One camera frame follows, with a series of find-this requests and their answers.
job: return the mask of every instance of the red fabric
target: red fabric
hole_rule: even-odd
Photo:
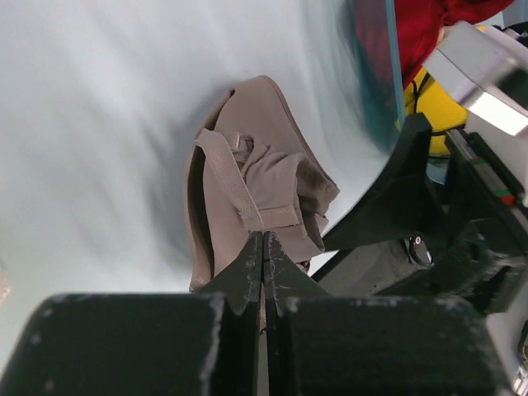
[[[458,21],[480,23],[514,0],[394,0],[403,87],[435,49],[440,29]]]
[[[365,56],[366,67],[381,82],[382,88],[394,90],[384,1],[353,0],[352,28]]]

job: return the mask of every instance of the beige cloth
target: beige cloth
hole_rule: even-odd
[[[197,135],[187,171],[192,290],[229,265],[251,231],[274,231],[294,262],[324,251],[324,215],[339,190],[270,78],[231,91]]]

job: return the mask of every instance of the yellow cloth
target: yellow cloth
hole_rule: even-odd
[[[480,31],[485,31],[486,26],[477,26]],[[422,68],[414,78],[417,89],[420,87],[422,80],[425,78],[427,71]],[[410,84],[403,91],[405,99],[405,113],[410,115],[414,112],[414,92],[413,84]],[[418,98],[417,113],[423,113],[432,125],[433,132],[448,130],[458,125],[464,124],[468,119],[468,112],[453,101],[440,85],[430,78],[427,82],[427,89],[423,90]],[[433,136],[429,153],[434,155],[449,154],[445,144],[445,136]]]

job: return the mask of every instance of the glass panel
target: glass panel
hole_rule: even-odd
[[[365,127],[380,147],[390,149],[405,116],[394,2],[351,0],[350,7]]]

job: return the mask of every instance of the folded garment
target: folded garment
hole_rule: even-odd
[[[250,232],[274,231],[292,261],[323,252],[324,215],[339,190],[268,77],[237,85],[196,137],[184,202],[191,290],[217,276]]]

